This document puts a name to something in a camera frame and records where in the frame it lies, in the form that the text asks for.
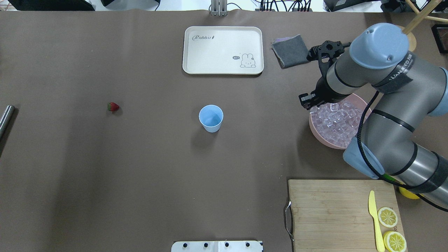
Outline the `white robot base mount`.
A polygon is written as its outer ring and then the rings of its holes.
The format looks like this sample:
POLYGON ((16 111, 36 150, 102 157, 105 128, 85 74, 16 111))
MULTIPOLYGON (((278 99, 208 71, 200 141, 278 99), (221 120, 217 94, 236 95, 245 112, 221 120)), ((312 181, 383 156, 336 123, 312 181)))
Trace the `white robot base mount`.
POLYGON ((178 241, 171 252, 263 252, 262 241, 221 240, 221 241, 178 241))

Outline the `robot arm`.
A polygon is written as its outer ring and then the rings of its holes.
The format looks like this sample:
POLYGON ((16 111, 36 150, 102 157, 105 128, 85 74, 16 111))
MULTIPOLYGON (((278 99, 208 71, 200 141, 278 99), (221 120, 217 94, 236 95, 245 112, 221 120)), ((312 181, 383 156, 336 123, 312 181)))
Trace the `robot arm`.
POLYGON ((307 60, 318 61, 321 77, 311 93, 299 96, 310 110, 337 103, 365 84, 381 99, 343 153, 346 163, 372 179, 406 188, 424 202, 447 211, 447 159, 410 137, 426 116, 447 113, 447 70, 409 49, 400 27, 378 23, 352 43, 325 41, 307 60))

